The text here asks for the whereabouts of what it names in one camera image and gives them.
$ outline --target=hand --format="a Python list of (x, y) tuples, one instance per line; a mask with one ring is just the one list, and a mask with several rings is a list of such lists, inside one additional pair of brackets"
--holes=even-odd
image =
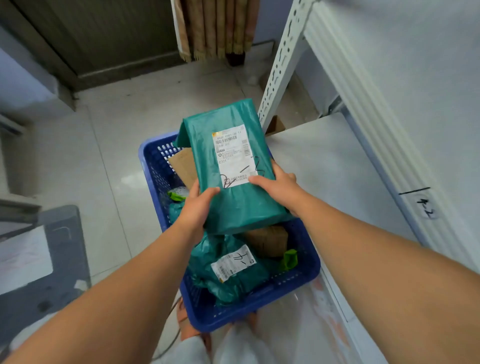
[(190, 189), (185, 206), (174, 225), (181, 226), (192, 235), (192, 243), (198, 243), (204, 234), (204, 223), (210, 210), (210, 201), (220, 192), (220, 187), (209, 187), (200, 194), (198, 179)]
[(276, 180), (269, 180), (262, 176), (251, 176), (248, 181), (262, 187), (270, 197), (298, 217), (296, 206), (305, 198), (307, 193), (297, 184), (295, 174), (285, 173), (273, 159), (272, 168)]

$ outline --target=gold curtain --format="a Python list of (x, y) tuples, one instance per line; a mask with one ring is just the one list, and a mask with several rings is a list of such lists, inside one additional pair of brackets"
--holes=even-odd
[(171, 0), (180, 56), (224, 58), (250, 50), (260, 0)]

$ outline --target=door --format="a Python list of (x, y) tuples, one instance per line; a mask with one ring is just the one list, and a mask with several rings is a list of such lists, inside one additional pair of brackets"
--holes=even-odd
[[(23, 18), (21, 26), (15, 11)], [(40, 62), (49, 70), (53, 68), (73, 90), (181, 62), (170, 1), (1, 0), (0, 12)], [(51, 50), (46, 51), (44, 45), (39, 51), (38, 44), (32, 45), (32, 37), (38, 43), (39, 35)], [(64, 63), (62, 72), (58, 71), (60, 62)]]

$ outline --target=white paper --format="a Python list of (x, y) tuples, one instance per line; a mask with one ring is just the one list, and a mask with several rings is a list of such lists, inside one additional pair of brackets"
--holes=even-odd
[(239, 250), (224, 255), (210, 266), (220, 282), (223, 283), (234, 274), (256, 263), (250, 249), (247, 245), (243, 245)]
[(0, 243), (0, 294), (53, 273), (43, 226)]
[(212, 133), (223, 188), (248, 182), (258, 175), (245, 125)]

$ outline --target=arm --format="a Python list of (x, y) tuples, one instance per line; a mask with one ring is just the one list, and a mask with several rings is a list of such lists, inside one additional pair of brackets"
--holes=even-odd
[(342, 213), (273, 162), (250, 177), (300, 217), (335, 282), (390, 363), (478, 363), (480, 276)]
[(149, 363), (210, 200), (193, 186), (177, 221), (142, 253), (61, 310), (6, 361)]

